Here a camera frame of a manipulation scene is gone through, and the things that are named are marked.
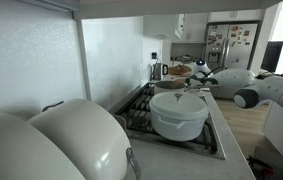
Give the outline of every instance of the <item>lid knob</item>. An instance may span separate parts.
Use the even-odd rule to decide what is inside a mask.
[[[175,93],[174,96],[177,98],[177,101],[180,102],[180,98],[183,96],[183,94]]]

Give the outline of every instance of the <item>gas stove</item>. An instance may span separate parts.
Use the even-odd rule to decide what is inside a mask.
[[[147,83],[115,113],[115,115],[125,119],[126,133],[129,138],[178,148],[217,159],[225,159],[225,154],[210,114],[204,123],[202,133],[196,139],[186,142],[172,141],[156,133],[151,126],[149,107],[149,102],[154,96],[153,91],[154,83]]]

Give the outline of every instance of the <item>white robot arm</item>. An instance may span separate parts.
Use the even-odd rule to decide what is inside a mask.
[[[273,100],[283,107],[283,77],[270,76],[258,79],[249,70],[227,69],[214,76],[198,78],[196,75],[186,80],[191,88],[226,86],[239,87],[233,97],[242,108],[253,108],[264,100]]]

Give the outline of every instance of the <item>pot handle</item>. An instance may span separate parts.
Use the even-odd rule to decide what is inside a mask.
[[[136,180],[140,180],[141,179],[141,168],[138,164],[137,159],[135,158],[133,154],[132,148],[128,148],[126,151],[126,154],[127,154],[128,161],[134,170]]]
[[[184,121],[181,121],[179,123],[167,122],[167,121],[162,120],[160,116],[158,116],[158,121],[160,121],[162,124],[174,126],[176,129],[180,129],[185,124]]]

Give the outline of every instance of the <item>wooden floor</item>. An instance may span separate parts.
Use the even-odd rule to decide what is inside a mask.
[[[241,109],[233,101],[216,100],[245,157],[254,154],[256,146],[276,151],[261,132],[268,105]]]

